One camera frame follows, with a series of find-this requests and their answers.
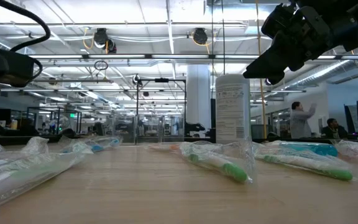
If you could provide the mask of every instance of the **desk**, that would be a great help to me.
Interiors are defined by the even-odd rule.
[[[257,183],[243,185],[167,152],[121,146],[0,206],[0,223],[358,223],[358,180],[257,168]]]

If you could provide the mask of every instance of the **yellow cable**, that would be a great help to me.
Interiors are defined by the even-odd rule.
[[[94,33],[93,33],[93,35],[92,35],[92,45],[91,45],[91,47],[88,47],[87,45],[86,45],[86,43],[85,43],[85,39],[83,39],[83,43],[84,43],[84,46],[87,48],[87,49],[91,49],[92,47],[93,47],[93,39],[94,39]]]

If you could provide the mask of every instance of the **dark shirt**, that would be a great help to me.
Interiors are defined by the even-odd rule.
[[[338,134],[339,134],[339,137],[342,139],[342,138],[347,138],[347,131],[345,130],[344,127],[342,126],[338,126]],[[334,138],[334,131],[332,131],[331,128],[329,128],[328,126],[326,126],[325,128],[323,128],[321,130],[321,134],[325,134],[326,135],[326,138]]]

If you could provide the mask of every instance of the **ceiling duct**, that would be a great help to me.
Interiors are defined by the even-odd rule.
[[[283,0],[260,0],[259,1],[259,19],[265,19],[272,12],[277,4],[289,4],[289,1]],[[225,13],[225,20],[237,20],[235,18],[242,17],[242,21],[256,20],[256,5],[255,0],[204,0],[204,15],[211,16],[212,8],[214,9],[214,17],[220,16],[223,11]]]
[[[354,54],[358,55],[358,48],[352,52],[348,52],[348,55]],[[283,88],[284,90],[289,90],[297,86],[311,86],[317,83],[321,83],[329,78],[332,78],[336,75],[343,73],[344,71],[352,70],[356,68],[355,60],[339,60],[335,63],[329,65],[320,65],[317,68],[309,70],[304,74],[300,75],[297,80],[292,80]]]

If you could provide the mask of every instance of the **white pillar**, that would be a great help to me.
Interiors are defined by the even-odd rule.
[[[205,132],[211,128],[210,77],[211,72],[209,71],[209,65],[187,66],[186,122],[192,124],[200,123],[205,127],[205,131],[198,133],[201,138],[205,138]]]

